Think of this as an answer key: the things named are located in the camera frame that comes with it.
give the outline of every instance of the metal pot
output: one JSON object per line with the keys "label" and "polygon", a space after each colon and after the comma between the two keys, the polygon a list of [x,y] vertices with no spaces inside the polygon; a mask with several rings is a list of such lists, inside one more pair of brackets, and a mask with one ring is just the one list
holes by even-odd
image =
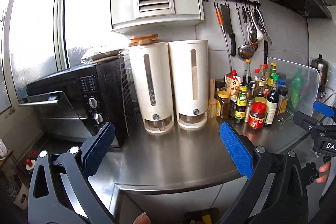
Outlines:
{"label": "metal pot", "polygon": [[329,71],[329,63],[328,61],[322,59],[322,54],[319,54],[319,58],[314,58],[311,61],[312,68],[318,70],[320,75],[319,86],[325,87],[328,82],[328,71]]}

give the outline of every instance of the white container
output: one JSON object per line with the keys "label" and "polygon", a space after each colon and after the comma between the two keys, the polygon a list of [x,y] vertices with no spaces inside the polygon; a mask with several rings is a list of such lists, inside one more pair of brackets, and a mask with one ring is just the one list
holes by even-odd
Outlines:
{"label": "white container", "polygon": [[199,128],[207,121],[208,41],[169,42],[177,122],[185,128]]}
{"label": "white container", "polygon": [[164,133],[174,126],[168,43],[128,48],[135,90],[145,129]]}

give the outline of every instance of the dispenser window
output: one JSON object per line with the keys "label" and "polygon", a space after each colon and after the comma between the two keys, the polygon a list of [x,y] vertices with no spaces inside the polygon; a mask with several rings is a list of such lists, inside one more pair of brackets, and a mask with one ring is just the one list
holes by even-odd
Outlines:
{"label": "dispenser window", "polygon": [[148,85],[148,92],[149,92],[149,98],[151,100],[151,105],[155,106],[155,94],[154,94],[154,87],[153,87],[153,79],[152,79],[152,72],[151,72],[151,64],[149,61],[149,55],[145,54],[143,56],[143,61],[145,64],[145,71],[146,71],[146,77],[147,77],[147,85]]}
{"label": "dispenser window", "polygon": [[196,50],[192,49],[191,54],[191,73],[193,80],[193,100],[198,99],[198,79],[197,79],[197,62],[196,62]]}

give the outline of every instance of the blue gripper pad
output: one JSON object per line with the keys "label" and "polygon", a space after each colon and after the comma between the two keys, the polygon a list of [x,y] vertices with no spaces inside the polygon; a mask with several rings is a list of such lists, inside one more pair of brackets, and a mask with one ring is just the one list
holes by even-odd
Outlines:
{"label": "blue gripper pad", "polygon": [[83,157],[82,172],[86,178],[96,174],[98,167],[109,150],[115,137],[114,125],[109,123],[109,125],[104,129],[104,132],[98,134],[100,136],[98,136],[94,144],[91,146],[91,149],[89,149]]}
{"label": "blue gripper pad", "polygon": [[220,125],[219,136],[235,163],[239,173],[248,179],[253,174],[252,156],[227,122]]}
{"label": "blue gripper pad", "polygon": [[315,101],[313,103],[313,109],[317,111],[318,113],[321,113],[323,115],[326,115],[329,118],[332,118],[335,116],[334,109],[330,106],[327,106],[325,104],[322,104],[318,101]]}

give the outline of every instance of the oven door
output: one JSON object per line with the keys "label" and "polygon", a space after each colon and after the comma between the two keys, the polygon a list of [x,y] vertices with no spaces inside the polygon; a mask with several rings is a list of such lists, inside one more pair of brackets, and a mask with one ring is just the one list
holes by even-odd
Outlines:
{"label": "oven door", "polygon": [[28,96],[19,106],[34,107],[45,131],[53,137],[84,142],[92,136],[83,123],[85,110],[79,116],[63,91]]}

